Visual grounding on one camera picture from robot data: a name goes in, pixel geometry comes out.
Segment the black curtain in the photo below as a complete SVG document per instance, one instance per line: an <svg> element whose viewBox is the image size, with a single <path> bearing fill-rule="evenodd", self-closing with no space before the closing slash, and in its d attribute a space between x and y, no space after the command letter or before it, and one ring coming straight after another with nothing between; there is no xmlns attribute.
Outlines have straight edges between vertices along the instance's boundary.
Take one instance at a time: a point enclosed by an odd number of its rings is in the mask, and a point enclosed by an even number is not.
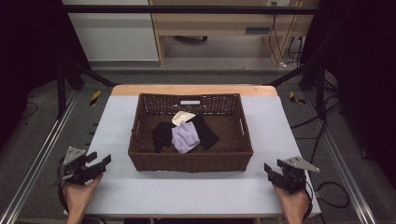
<svg viewBox="0 0 396 224"><path fill-rule="evenodd" d="M0 0L0 147L11 136L31 90L56 79L61 58L90 66L69 16L41 11L63 0Z"/></svg>
<svg viewBox="0 0 396 224"><path fill-rule="evenodd" d="M335 76L342 105L363 147L396 188L396 0L318 4L335 12L314 17L301 61L312 58L319 43L332 34L321 64Z"/></svg>

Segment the black cloth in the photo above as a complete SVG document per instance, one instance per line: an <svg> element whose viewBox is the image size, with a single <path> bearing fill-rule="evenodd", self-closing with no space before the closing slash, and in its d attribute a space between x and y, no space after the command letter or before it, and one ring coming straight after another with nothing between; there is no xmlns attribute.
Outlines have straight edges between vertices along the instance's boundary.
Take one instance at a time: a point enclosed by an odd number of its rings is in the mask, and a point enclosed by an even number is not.
<svg viewBox="0 0 396 224"><path fill-rule="evenodd" d="M205 150L210 149L219 141L219 136L210 129L202 116L196 115L190 119L190 122L193 123L201 145Z"/></svg>
<svg viewBox="0 0 396 224"><path fill-rule="evenodd" d="M172 145L172 129L175 127L170 122L160 122L152 131L152 139L156 152L161 152L163 147L170 147Z"/></svg>

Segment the black horizontal frame bar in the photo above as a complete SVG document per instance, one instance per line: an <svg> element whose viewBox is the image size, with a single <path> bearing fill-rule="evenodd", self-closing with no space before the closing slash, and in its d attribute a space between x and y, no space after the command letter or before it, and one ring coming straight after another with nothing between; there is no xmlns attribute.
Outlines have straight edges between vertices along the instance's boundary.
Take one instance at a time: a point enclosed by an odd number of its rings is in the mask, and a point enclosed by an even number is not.
<svg viewBox="0 0 396 224"><path fill-rule="evenodd" d="M280 14L315 15L322 7L226 7L226 6L99 6L64 5L68 13L176 13L176 14Z"/></svg>

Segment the light wooden desk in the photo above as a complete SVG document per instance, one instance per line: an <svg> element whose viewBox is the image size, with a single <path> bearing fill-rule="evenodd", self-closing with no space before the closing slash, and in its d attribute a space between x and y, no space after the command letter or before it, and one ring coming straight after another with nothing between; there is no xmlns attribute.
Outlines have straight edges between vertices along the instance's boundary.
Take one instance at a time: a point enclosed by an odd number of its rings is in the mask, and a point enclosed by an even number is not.
<svg viewBox="0 0 396 224"><path fill-rule="evenodd" d="M148 0L152 6L316 7L319 0ZM153 13L157 50L164 58L169 36L259 36L273 65L287 63L294 37L305 37L311 15Z"/></svg>

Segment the person's left hand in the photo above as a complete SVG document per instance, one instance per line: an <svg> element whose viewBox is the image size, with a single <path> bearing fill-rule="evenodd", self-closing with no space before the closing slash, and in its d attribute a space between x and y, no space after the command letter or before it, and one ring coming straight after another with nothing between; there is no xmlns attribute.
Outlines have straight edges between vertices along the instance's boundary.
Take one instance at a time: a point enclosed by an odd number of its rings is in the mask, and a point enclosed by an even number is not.
<svg viewBox="0 0 396 224"><path fill-rule="evenodd" d="M67 183L64 186L64 198L70 217L82 217L92 200L94 191L102 180L102 175L97 176L88 185Z"/></svg>

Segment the white cabinet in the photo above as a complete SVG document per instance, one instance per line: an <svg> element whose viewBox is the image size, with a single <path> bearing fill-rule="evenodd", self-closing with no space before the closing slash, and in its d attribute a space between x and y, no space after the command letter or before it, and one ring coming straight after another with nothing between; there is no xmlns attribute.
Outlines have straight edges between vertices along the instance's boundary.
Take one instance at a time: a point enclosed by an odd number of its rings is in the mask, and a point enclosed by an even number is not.
<svg viewBox="0 0 396 224"><path fill-rule="evenodd" d="M90 62L158 61L150 14L70 13Z"/></svg>

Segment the black metal stand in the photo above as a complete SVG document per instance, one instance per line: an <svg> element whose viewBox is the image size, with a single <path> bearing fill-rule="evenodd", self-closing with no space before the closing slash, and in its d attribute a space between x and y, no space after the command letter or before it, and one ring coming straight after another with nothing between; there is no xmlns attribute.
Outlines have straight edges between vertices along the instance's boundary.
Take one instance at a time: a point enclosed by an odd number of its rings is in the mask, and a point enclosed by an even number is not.
<svg viewBox="0 0 396 224"><path fill-rule="evenodd" d="M65 82L68 82L73 90L82 90L85 86L85 82L82 80L80 76L81 74L87 75L88 77L93 78L107 87L117 86L117 83L96 74L91 70L91 68L84 67L71 61L60 63L56 74L58 92L58 119L60 119L66 111Z"/></svg>
<svg viewBox="0 0 396 224"><path fill-rule="evenodd" d="M325 102L324 102L324 79L325 79L325 68L320 63L308 62L300 65L294 70L288 72L286 75L275 79L266 86L277 87L287 80L302 75L299 87L302 91L310 90L313 86L316 86L316 104L315 109L320 119L326 119Z"/></svg>

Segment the cream cloth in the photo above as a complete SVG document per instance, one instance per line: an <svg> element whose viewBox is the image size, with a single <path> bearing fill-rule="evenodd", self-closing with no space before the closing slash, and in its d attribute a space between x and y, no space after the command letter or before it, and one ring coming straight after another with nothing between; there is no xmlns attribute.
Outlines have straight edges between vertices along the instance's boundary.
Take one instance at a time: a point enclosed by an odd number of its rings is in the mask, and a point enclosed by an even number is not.
<svg viewBox="0 0 396 224"><path fill-rule="evenodd" d="M192 114L190 112L186 111L178 111L173 117L172 117L172 123L176 126L179 126L182 122L186 122L190 119L193 119L195 117L195 114Z"/></svg>

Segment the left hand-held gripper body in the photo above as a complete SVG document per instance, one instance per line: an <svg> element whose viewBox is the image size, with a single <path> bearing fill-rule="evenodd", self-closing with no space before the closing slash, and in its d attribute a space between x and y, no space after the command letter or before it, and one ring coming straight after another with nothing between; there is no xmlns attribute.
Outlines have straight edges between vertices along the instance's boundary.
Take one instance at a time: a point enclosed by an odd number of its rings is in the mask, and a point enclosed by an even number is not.
<svg viewBox="0 0 396 224"><path fill-rule="evenodd" d="M63 180L74 184L84 184L85 182L95 179L99 174L95 174L91 167L87 166L85 149L69 147L63 161L64 177Z"/></svg>

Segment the aluminium rail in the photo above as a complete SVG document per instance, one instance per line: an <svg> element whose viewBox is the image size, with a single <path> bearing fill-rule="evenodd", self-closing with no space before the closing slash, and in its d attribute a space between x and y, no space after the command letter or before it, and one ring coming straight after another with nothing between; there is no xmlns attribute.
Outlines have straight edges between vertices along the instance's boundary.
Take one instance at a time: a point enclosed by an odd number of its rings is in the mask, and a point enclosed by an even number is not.
<svg viewBox="0 0 396 224"><path fill-rule="evenodd" d="M64 113L58 119L56 119L55 123L53 124L44 144L38 151L33 164L21 182L12 201L8 204L7 209L0 216L0 224L14 224L17 220L17 217L21 212L28 196L30 195L52 149L54 148L79 95L80 91L71 91Z"/></svg>
<svg viewBox="0 0 396 224"><path fill-rule="evenodd" d="M315 115L317 115L314 103L316 97L313 92L305 92L304 97L307 104ZM327 159L331 161L332 168L336 171L340 185L344 188L346 195L349 197L349 204L345 208L334 208L334 213L327 212L330 220L340 219L340 215L345 215L347 211L351 211L355 217L356 224L377 224L374 214L366 202L358 182L354 178L351 170L347 166L346 161L342 157L339 147L336 145L332 133L328 129L328 116L338 110L341 106L335 95L326 93L324 95L326 119L317 121L318 127L321 129L319 140L323 141L327 150Z"/></svg>

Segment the person's right hand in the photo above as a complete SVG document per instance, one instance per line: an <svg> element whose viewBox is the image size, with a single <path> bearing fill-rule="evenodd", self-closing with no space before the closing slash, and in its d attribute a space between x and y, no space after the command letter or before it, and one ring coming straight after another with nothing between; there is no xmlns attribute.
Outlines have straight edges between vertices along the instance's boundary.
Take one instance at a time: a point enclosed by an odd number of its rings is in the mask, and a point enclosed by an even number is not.
<svg viewBox="0 0 396 224"><path fill-rule="evenodd" d="M274 186L279 200L281 201L282 211L287 217L298 217L304 219L304 215L308 209L308 196L303 190L288 194L283 189Z"/></svg>

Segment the light purple cloth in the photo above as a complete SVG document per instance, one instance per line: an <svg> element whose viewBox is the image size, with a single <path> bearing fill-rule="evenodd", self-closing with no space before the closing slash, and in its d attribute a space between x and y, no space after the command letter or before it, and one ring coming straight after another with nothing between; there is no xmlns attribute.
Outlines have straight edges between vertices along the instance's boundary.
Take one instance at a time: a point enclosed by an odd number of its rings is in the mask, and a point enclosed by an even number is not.
<svg viewBox="0 0 396 224"><path fill-rule="evenodd" d="M192 122L182 121L172 129L172 144L178 153L188 153L201 143Z"/></svg>

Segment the white table mat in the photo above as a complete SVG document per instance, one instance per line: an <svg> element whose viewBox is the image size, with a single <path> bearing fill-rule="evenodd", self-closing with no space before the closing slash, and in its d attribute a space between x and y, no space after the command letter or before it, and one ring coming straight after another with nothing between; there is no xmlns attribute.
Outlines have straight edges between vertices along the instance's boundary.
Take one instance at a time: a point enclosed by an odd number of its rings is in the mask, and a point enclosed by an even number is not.
<svg viewBox="0 0 396 224"><path fill-rule="evenodd" d="M277 217L280 201L263 166L300 154L277 96L242 98L254 154L245 172L138 172L128 146L137 98L111 96L90 145L111 163L87 213L99 217Z"/></svg>

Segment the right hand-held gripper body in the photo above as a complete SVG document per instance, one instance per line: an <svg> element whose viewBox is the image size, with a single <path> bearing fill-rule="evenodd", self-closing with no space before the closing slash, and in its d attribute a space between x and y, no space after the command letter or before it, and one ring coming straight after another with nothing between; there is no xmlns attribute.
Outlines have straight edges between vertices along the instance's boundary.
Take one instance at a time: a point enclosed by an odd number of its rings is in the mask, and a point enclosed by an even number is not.
<svg viewBox="0 0 396 224"><path fill-rule="evenodd" d="M306 189L305 172L320 172L318 167L299 156L282 161L285 163L285 167L281 168L282 184L279 187L288 194Z"/></svg>

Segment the brown wicker basket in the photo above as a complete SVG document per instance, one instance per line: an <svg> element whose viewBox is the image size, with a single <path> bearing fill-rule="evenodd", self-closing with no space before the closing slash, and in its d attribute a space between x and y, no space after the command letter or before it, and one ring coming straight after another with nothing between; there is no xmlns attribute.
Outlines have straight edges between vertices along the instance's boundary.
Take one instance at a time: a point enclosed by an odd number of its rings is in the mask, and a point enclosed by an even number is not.
<svg viewBox="0 0 396 224"><path fill-rule="evenodd" d="M200 144L178 153L172 144L156 152L151 131L160 122L172 123L178 111L202 116L219 141L208 150ZM140 94L128 154L138 171L244 172L253 149L240 95Z"/></svg>

